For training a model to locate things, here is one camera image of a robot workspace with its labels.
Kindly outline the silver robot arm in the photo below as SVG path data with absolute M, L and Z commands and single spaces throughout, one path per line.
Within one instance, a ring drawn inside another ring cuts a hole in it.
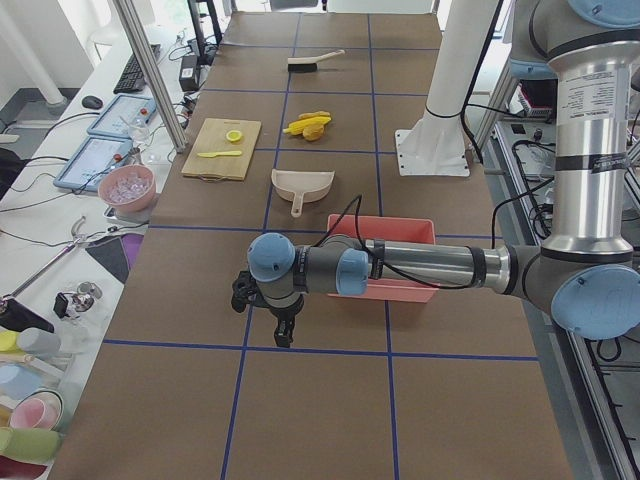
M 360 296 L 380 279 L 403 278 L 519 297 L 590 340 L 627 333 L 639 322 L 639 274 L 620 233 L 638 58 L 635 1 L 517 2 L 513 64 L 546 64 L 558 79 L 553 223 L 543 244 L 481 249 L 328 232 L 296 246 L 267 233 L 249 246 L 232 307 L 270 310 L 275 341 L 287 347 L 306 294 Z

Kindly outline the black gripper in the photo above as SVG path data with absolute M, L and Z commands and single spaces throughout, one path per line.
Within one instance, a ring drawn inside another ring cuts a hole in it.
M 269 311 L 275 316 L 278 324 L 274 330 L 274 341 L 277 347 L 290 348 L 293 343 L 293 321 L 304 306 L 304 296 L 294 292 L 283 298 L 269 297 L 262 292 L 262 299 Z

